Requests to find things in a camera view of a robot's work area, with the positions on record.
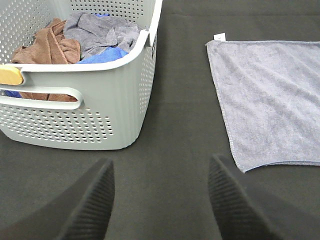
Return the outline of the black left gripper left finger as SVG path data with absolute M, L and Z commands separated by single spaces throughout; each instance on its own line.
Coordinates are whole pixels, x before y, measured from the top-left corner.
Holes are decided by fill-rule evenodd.
M 102 158 L 57 198 L 0 231 L 2 240 L 102 240 L 115 199 L 114 163 Z

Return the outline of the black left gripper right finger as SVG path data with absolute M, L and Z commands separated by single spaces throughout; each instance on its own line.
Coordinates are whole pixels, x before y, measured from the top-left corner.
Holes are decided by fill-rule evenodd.
M 224 240 L 318 240 L 320 219 L 259 187 L 233 160 L 209 160 L 208 195 Z

